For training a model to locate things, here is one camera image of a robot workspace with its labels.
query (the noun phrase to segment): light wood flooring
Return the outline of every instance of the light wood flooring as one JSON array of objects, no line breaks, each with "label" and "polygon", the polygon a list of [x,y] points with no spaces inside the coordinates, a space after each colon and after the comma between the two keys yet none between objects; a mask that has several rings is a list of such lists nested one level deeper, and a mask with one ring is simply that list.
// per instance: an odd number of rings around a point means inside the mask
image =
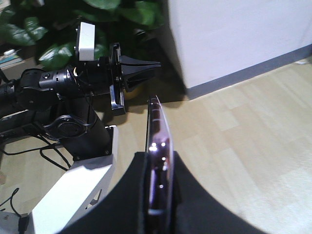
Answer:
[{"label": "light wood flooring", "polygon": [[[163,107],[175,150],[219,202],[268,233],[312,233],[311,64],[290,64]],[[134,153],[144,151],[146,118],[146,105],[133,105],[110,122],[119,128],[114,183]],[[40,145],[29,138],[5,149]],[[21,213],[30,212],[63,173],[37,152],[4,156],[0,171],[7,176],[0,201],[20,187],[14,205]]]}]

